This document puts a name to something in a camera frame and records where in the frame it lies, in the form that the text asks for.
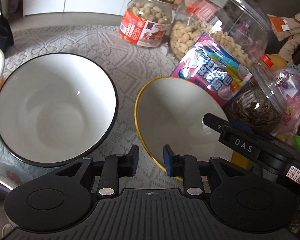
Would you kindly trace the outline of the white bowl yellow rim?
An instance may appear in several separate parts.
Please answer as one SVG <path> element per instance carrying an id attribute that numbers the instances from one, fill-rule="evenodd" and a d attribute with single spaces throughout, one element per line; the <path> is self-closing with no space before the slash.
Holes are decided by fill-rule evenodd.
<path id="1" fill-rule="evenodd" d="M 224 120 L 221 106 L 199 86 L 177 78 L 159 77 L 140 90 L 134 106 L 134 121 L 140 141 L 150 158 L 163 170 L 163 146 L 199 161 L 216 156 L 242 168 L 249 161 L 218 141 L 219 134 L 203 123 L 212 113 Z"/>

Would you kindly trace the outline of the white bowl black rim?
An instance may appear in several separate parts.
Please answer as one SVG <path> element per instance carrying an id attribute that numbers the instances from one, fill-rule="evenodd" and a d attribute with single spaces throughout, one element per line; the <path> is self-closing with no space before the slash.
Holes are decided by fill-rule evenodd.
<path id="1" fill-rule="evenodd" d="M 27 164 L 63 166 L 102 144 L 118 107 L 115 84 L 99 64 L 70 53 L 41 55 L 0 90 L 0 140 Z"/>

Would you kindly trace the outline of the clear sunflower seed jar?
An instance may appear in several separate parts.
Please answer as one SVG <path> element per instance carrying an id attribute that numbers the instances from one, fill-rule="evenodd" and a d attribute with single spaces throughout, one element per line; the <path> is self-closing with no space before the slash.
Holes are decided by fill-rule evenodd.
<path id="1" fill-rule="evenodd" d="M 224 107 L 229 120 L 236 120 L 254 131 L 271 134 L 287 113 L 286 103 L 269 67 L 254 65 L 252 78 Z"/>

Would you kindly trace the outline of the pink marshmallow bag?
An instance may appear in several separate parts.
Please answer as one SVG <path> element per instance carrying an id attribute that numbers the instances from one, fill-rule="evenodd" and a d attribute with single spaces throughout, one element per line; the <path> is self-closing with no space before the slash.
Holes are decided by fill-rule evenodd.
<path id="1" fill-rule="evenodd" d="M 204 89 L 225 106 L 253 77 L 211 35 L 202 33 L 171 74 Z"/>

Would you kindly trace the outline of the plastic candy bag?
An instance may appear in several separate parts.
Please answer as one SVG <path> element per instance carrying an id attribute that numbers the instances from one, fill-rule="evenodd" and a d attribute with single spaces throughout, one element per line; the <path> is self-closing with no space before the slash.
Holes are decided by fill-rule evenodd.
<path id="1" fill-rule="evenodd" d="M 271 135 L 300 151 L 300 136 L 297 135 L 300 126 L 300 73 L 289 66 L 276 67 L 270 72 L 287 105 L 287 113 Z"/>

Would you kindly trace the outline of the large clear peanut jar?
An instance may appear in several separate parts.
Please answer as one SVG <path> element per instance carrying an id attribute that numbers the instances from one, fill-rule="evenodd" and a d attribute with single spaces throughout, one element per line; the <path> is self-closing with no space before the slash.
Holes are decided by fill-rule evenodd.
<path id="1" fill-rule="evenodd" d="M 254 0 L 183 0 L 175 12 L 169 45 L 180 60 L 207 33 L 249 68 L 264 54 L 270 31 L 270 19 Z"/>

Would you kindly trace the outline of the peanut jar gold lid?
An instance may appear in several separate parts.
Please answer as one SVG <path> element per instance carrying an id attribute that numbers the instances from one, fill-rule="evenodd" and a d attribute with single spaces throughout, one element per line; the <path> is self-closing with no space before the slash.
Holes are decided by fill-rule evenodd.
<path id="1" fill-rule="evenodd" d="M 175 0 L 131 0 L 122 17 L 119 34 L 137 46 L 155 48 L 172 22 Z"/>

